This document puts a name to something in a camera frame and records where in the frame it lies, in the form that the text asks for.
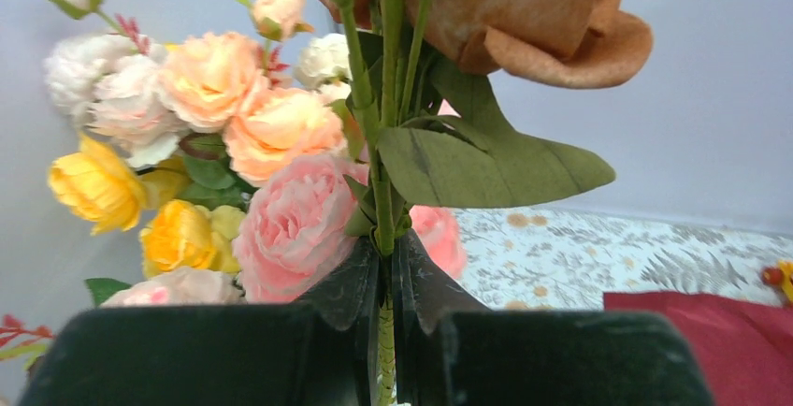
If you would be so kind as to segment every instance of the light blue wall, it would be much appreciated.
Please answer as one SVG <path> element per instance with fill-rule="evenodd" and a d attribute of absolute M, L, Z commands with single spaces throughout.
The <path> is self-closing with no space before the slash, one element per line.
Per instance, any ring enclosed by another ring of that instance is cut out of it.
<path fill-rule="evenodd" d="M 231 0 L 109 0 L 162 40 L 237 30 Z M 522 131 L 602 154 L 618 181 L 558 205 L 762 231 L 793 232 L 793 11 L 790 0 L 625 0 L 649 21 L 656 50 L 630 84 L 571 92 L 493 77 Z M 327 15 L 310 0 L 320 33 Z M 41 62 L 54 43 L 92 30 L 40 0 L 0 0 L 0 314 L 57 328 L 88 306 L 80 280 L 140 277 L 135 233 L 89 238 L 45 184 L 50 162 L 76 149 L 45 96 Z M 294 61 L 306 36 L 284 53 Z M 0 364 L 0 394 L 16 395 L 17 364 Z"/>

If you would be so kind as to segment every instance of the yellow flower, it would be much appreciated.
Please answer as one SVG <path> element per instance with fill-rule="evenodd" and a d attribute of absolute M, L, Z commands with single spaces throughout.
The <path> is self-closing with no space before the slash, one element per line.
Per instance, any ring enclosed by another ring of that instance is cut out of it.
<path fill-rule="evenodd" d="M 191 183 L 184 161 L 178 156 L 161 161 L 155 170 L 143 174 L 140 179 L 149 194 L 149 208 L 155 210 L 173 200 Z"/>
<path fill-rule="evenodd" d="M 143 275 L 151 278 L 184 266 L 239 272 L 231 240 L 244 217 L 244 212 L 229 206 L 209 211 L 184 200 L 165 203 L 140 231 Z"/>
<path fill-rule="evenodd" d="M 129 166 L 107 144 L 79 135 L 79 152 L 58 158 L 48 185 L 59 202 L 81 219 L 94 222 L 92 235 L 137 225 L 146 190 Z"/>

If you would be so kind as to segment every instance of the red fabric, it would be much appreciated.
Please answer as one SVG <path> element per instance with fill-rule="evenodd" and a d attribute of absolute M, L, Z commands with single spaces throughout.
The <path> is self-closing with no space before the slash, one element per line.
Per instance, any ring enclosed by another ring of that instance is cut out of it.
<path fill-rule="evenodd" d="M 665 315 L 688 339 L 719 406 L 793 405 L 793 309 L 710 294 L 605 293 L 607 310 Z"/>

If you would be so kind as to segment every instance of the pink flower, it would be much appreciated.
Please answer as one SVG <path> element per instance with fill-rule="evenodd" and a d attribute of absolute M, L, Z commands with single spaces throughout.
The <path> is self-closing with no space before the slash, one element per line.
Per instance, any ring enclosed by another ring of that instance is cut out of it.
<path fill-rule="evenodd" d="M 460 226 L 447 208 L 415 206 L 411 208 L 413 230 L 429 258 L 450 277 L 459 279 L 468 262 L 460 242 Z"/>
<path fill-rule="evenodd" d="M 350 254 L 355 199 L 343 176 L 366 182 L 367 173 L 329 153 L 301 155 L 256 191 L 232 243 L 249 302 L 292 301 Z"/>
<path fill-rule="evenodd" d="M 224 305 L 239 303 L 240 294 L 226 273 L 182 267 L 119 291 L 101 306 Z"/>

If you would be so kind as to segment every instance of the brown flower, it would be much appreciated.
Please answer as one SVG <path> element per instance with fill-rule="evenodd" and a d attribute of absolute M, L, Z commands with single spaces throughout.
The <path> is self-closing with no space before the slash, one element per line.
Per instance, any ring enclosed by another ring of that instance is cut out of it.
<path fill-rule="evenodd" d="M 356 0 L 362 26 L 369 1 Z M 650 27 L 620 11 L 621 1 L 434 0 L 425 39 L 469 73 L 503 68 L 548 85 L 606 88 L 636 75 L 653 47 Z M 418 5 L 407 0 L 412 22 Z"/>

